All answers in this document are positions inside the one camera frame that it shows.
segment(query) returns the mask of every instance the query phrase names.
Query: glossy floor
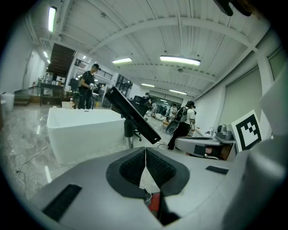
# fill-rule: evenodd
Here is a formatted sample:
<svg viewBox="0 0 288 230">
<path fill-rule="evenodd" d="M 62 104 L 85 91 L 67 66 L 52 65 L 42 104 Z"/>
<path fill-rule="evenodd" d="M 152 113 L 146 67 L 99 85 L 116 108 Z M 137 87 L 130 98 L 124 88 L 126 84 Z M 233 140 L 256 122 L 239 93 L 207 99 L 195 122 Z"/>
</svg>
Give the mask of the glossy floor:
<svg viewBox="0 0 288 230">
<path fill-rule="evenodd" d="M 51 107 L 52 106 L 48 105 L 40 107 L 38 104 L 30 104 L 26 107 L 15 107 L 12 112 L 7 114 L 6 120 L 4 121 L 4 127 L 0 132 L 1 167 L 15 191 L 24 195 L 26 198 L 33 197 L 44 185 L 50 183 L 52 180 L 84 160 L 65 165 L 58 164 L 53 150 L 48 144 L 48 147 L 43 150 L 41 154 L 23 165 L 21 170 L 23 173 L 17 172 L 24 162 L 40 153 L 40 151 L 47 146 L 49 136 L 46 123 L 48 111 Z M 147 118 L 150 125 L 158 132 L 162 139 L 160 142 L 152 145 L 143 136 L 141 136 L 141 142 L 135 137 L 134 147 L 159 146 L 159 148 L 167 149 L 166 145 L 171 136 L 165 133 L 162 122 L 151 117 Z M 108 146 L 89 156 L 89 159 L 113 154 L 125 149 L 126 140 L 123 138 L 120 145 Z M 174 152 L 183 154 L 182 151 L 176 149 Z M 149 192 L 159 191 L 159 188 L 147 170 L 144 170 L 141 180 L 140 186 L 146 188 Z"/>
</svg>

